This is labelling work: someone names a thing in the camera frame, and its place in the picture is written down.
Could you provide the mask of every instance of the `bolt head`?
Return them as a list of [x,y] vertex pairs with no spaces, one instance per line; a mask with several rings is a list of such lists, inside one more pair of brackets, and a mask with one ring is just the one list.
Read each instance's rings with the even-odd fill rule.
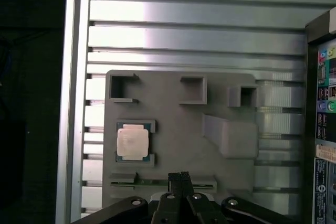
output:
[[202,196],[201,196],[200,194],[194,194],[194,195],[193,195],[193,198],[194,198],[194,199],[200,199],[201,197],[202,197]]
[[229,204],[232,205],[232,206],[235,206],[238,204],[238,201],[236,201],[235,199],[231,199],[229,200]]

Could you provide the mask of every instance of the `rectangular slot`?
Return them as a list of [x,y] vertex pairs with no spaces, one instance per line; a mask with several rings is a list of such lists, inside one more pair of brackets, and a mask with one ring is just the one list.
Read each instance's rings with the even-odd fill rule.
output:
[[137,99],[127,98],[127,94],[125,93],[125,86],[129,82],[137,81],[139,78],[135,74],[130,75],[111,75],[110,81],[110,97],[109,100],[111,102],[119,102],[119,103],[136,103]]
[[322,138],[324,140],[327,139],[327,129],[326,129],[326,127],[322,127]]
[[318,88],[318,100],[323,100],[324,98],[323,94],[324,94],[323,88]]
[[322,124],[325,127],[327,126],[327,114],[323,114]]
[[207,78],[204,76],[183,76],[180,104],[207,104]]
[[318,126],[316,130],[316,138],[321,139],[322,138],[322,127]]
[[328,91],[329,91],[328,87],[325,87],[325,88],[323,89],[323,98],[324,98],[325,100],[328,99],[328,93],[329,93]]
[[[133,187],[133,186],[141,186],[141,187],[148,187],[148,186],[157,186],[157,187],[166,187],[168,184],[168,180],[165,179],[146,179],[146,178],[140,178],[136,177],[133,182],[117,182],[113,181],[111,182],[111,186],[126,186],[126,187]],[[214,189],[213,185],[210,184],[193,184],[194,189],[204,189],[204,190],[211,190]]]
[[242,95],[240,100],[240,105],[244,107],[251,107],[255,106],[255,95],[256,95],[256,88],[243,88],[241,89]]
[[323,123],[323,115],[321,113],[317,113],[317,124],[322,125]]
[[336,86],[329,87],[329,98],[336,98]]

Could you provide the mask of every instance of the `colored ports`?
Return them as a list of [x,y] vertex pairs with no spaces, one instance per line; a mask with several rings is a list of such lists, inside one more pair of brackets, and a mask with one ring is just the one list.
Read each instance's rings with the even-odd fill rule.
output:
[[335,103],[334,102],[328,102],[328,110],[330,110],[330,111],[335,110]]
[[324,91],[323,88],[318,88],[318,100],[323,100],[324,98]]
[[318,125],[323,124],[323,115],[321,113],[317,113],[317,124]]
[[322,138],[322,127],[321,126],[317,127],[317,138],[319,139]]
[[324,140],[327,139],[327,129],[326,129],[325,127],[322,128],[322,138],[323,138]]
[[322,124],[323,124],[323,126],[327,125],[327,114],[323,114]]

